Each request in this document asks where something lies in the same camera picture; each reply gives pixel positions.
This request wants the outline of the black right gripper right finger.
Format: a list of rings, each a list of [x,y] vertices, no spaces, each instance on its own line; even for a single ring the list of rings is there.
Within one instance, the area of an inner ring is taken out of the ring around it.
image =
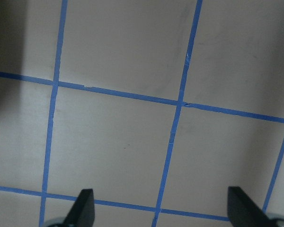
[[[270,219],[238,186],[229,186],[227,217],[233,227],[270,227]]]

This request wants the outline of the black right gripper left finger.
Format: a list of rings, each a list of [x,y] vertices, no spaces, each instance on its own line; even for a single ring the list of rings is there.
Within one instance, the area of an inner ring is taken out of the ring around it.
[[[82,189],[64,219],[63,227],[92,227],[95,221],[95,204],[92,189]]]

